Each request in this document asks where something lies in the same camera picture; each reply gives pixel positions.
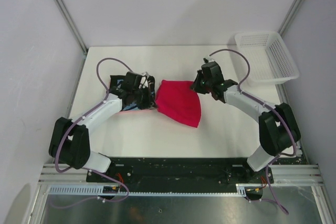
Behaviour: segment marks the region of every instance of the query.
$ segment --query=purple cable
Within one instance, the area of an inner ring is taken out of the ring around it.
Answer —
[[[102,106],[102,105],[104,104],[104,100],[106,100],[107,97],[109,96],[109,88],[108,88],[107,85],[103,82],[103,80],[101,79],[101,77],[100,77],[100,75],[99,75],[99,66],[100,66],[100,64],[101,64],[102,62],[104,62],[104,61],[106,61],[106,60],[114,60],[114,61],[117,61],[117,62],[123,64],[129,71],[132,72],[132,69],[131,69],[129,66],[127,66],[123,61],[118,60],[118,59],[116,59],[116,58],[104,58],[104,59],[100,60],[100,61],[98,62],[98,64],[97,64],[97,66],[96,66],[96,74],[97,74],[98,80],[99,80],[100,83],[104,86],[104,88],[105,88],[105,90],[106,90],[106,95],[105,95],[103,101],[101,101],[100,103],[98,103],[98,104],[97,104],[96,106],[94,106],[92,109],[88,110],[86,113],[83,114],[83,116],[87,116],[87,115],[89,115],[89,114],[92,113],[94,110],[96,110],[97,108],[99,108],[100,106]],[[64,172],[66,172],[67,170],[70,170],[70,169],[72,168],[71,166],[69,166],[69,167],[67,167],[67,168],[65,168],[65,169],[63,169],[63,170],[61,170],[61,169],[59,168],[59,156],[60,156],[62,147],[63,147],[63,145],[64,145],[64,142],[65,142],[65,140],[67,139],[69,133],[70,133],[71,130],[72,130],[72,129],[73,129],[73,128],[74,128],[74,127],[81,121],[81,120],[82,120],[82,117],[83,117],[83,116],[81,116],[80,118],[78,118],[77,120],[75,120],[75,121],[73,122],[73,124],[66,130],[66,132],[64,133],[64,135],[63,135],[63,137],[62,137],[62,139],[61,139],[61,142],[59,143],[59,146],[58,146],[58,149],[57,149],[57,152],[56,152],[56,156],[55,156],[55,169],[56,169],[56,171],[59,172],[59,173],[64,173]],[[118,181],[118,180],[116,180],[116,179],[114,179],[114,178],[111,178],[111,177],[109,177],[109,176],[107,176],[107,175],[105,175],[105,174],[103,174],[103,173],[100,173],[100,172],[98,172],[98,171],[96,171],[96,170],[92,170],[92,171],[93,171],[94,173],[99,174],[99,175],[102,176],[102,177],[105,177],[105,178],[107,178],[107,179],[109,179],[109,180],[111,180],[111,181],[113,181],[113,182],[116,182],[116,183],[122,185],[122,186],[126,189],[126,191],[127,191],[126,196],[123,197],[123,198],[121,198],[121,199],[118,199],[118,200],[107,200],[107,199],[105,199],[105,201],[108,201],[108,202],[119,202],[119,201],[122,201],[122,200],[124,200],[124,199],[126,199],[126,198],[128,197],[130,191],[129,191],[128,187],[127,187],[125,184],[123,184],[123,183],[121,183],[120,181]],[[92,198],[93,198],[93,197],[86,198],[86,199],[81,200],[81,201],[79,201],[78,203],[72,204],[72,205],[70,205],[70,206],[68,206],[68,207],[75,206],[75,205],[77,205],[77,204],[79,204],[79,203],[82,203],[82,202],[84,202],[84,201],[86,201],[86,200],[88,200],[88,199],[92,199]]]
[[[273,109],[271,106],[265,104],[262,100],[254,97],[253,95],[250,95],[249,93],[246,93],[244,92],[242,89],[241,89],[241,84],[248,78],[248,76],[250,75],[250,72],[251,72],[251,66],[250,66],[250,63],[248,62],[248,60],[246,59],[246,57],[244,55],[242,55],[240,52],[236,51],[236,50],[232,50],[232,49],[220,49],[220,50],[217,50],[213,53],[211,53],[209,56],[211,57],[212,55],[218,53],[218,52],[222,52],[222,51],[229,51],[229,52],[234,52],[238,55],[240,55],[246,62],[247,64],[247,74],[246,76],[238,83],[238,91],[245,95],[246,97],[249,97],[250,99],[254,100],[255,102],[261,104],[262,106],[268,108],[270,111],[272,111],[276,116],[277,118],[280,120],[280,122],[282,123],[282,125],[285,127],[285,130],[287,132],[287,134],[289,135],[289,138],[290,138],[290,141],[292,143],[292,146],[293,146],[293,154],[287,154],[287,153],[280,153],[280,155],[284,155],[284,156],[289,156],[289,157],[295,157],[296,156],[296,152],[297,152],[297,149],[296,149],[296,144],[295,144],[295,140],[294,140],[294,137],[292,135],[292,133],[290,132],[290,129],[287,125],[287,123],[284,121],[284,119],[281,117],[281,115],[275,110]],[[274,163],[280,156],[276,156],[274,159],[272,159],[271,162],[268,163],[268,165],[266,165],[266,180],[267,180],[267,184],[268,184],[268,187],[274,197],[274,200],[272,199],[263,199],[262,201],[267,201],[267,202],[273,202],[273,203],[276,203],[279,208],[286,214],[286,215],[289,215],[289,212],[288,210],[280,203],[279,199],[277,198],[272,186],[271,186],[271,183],[269,181],[269,178],[267,176],[268,174],[268,168],[269,168],[269,165],[271,165],[272,163]]]

